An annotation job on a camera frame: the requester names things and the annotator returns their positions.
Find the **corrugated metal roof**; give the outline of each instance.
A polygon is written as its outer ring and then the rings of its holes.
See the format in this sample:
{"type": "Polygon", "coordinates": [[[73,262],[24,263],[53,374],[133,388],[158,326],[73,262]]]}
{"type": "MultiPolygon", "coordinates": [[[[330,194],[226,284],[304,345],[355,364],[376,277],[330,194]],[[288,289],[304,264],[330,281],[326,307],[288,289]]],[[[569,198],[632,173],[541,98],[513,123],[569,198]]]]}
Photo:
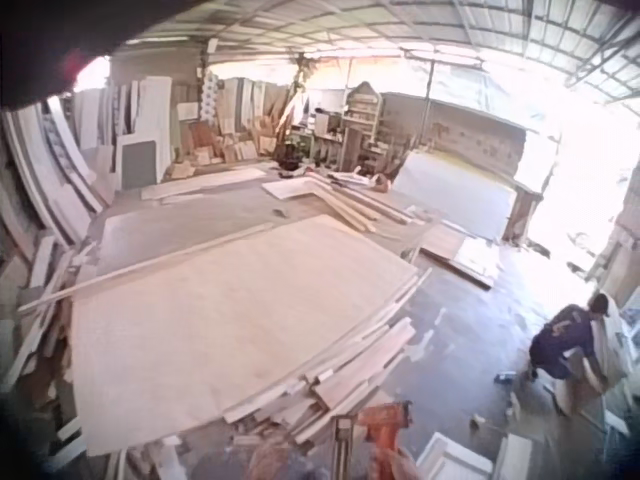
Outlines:
{"type": "Polygon", "coordinates": [[[220,52],[256,55],[326,50],[326,42],[490,48],[548,65],[567,86],[589,86],[640,114],[640,19],[596,0],[215,0],[141,35],[158,36],[218,37],[220,52]]]}

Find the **fluorescent light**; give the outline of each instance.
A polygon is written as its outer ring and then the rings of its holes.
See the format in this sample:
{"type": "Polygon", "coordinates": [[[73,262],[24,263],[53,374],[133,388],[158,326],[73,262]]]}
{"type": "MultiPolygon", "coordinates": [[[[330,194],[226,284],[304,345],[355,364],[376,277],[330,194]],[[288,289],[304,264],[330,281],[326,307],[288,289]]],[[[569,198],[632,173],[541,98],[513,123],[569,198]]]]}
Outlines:
{"type": "Polygon", "coordinates": [[[127,40],[127,45],[137,45],[138,43],[154,43],[154,42],[183,42],[189,40],[189,37],[143,37],[127,40]]]}

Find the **orange nail gun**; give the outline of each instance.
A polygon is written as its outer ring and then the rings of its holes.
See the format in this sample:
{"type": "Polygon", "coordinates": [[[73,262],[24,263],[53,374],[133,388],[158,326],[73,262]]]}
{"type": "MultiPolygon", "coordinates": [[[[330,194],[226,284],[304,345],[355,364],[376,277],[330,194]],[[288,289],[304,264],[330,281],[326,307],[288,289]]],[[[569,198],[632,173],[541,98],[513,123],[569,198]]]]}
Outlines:
{"type": "Polygon", "coordinates": [[[349,478],[353,444],[353,427],[367,429],[366,441],[376,445],[370,475],[379,480],[394,480],[391,464],[379,454],[383,450],[398,453],[398,431],[411,425],[411,402],[395,402],[368,407],[355,415],[338,415],[334,419],[333,476],[334,480],[349,478]]]}

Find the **person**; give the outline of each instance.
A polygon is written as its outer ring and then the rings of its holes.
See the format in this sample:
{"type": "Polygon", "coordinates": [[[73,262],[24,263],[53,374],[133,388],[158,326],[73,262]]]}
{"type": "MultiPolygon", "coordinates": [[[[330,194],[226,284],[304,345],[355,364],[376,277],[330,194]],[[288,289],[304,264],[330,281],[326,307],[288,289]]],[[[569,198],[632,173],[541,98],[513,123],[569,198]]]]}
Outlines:
{"type": "Polygon", "coordinates": [[[537,378],[536,369],[540,368],[558,380],[566,380],[572,372],[564,357],[564,352],[573,348],[581,348],[589,361],[592,372],[600,381],[602,389],[606,387],[607,378],[600,368],[595,355],[591,322],[601,321],[609,311],[609,299],[599,293],[591,302],[589,309],[578,305],[568,305],[547,323],[540,333],[533,337],[529,356],[531,359],[531,376],[537,378]]]}

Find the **dark pants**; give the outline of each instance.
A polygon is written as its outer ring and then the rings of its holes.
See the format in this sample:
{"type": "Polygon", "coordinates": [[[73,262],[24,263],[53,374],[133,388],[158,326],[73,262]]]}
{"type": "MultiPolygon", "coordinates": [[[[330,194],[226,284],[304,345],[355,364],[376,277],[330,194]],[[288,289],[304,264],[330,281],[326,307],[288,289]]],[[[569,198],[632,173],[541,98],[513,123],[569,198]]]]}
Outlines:
{"type": "Polygon", "coordinates": [[[534,368],[541,368],[557,380],[566,380],[572,376],[566,358],[562,355],[550,355],[538,337],[534,337],[531,342],[529,357],[534,368]]]}

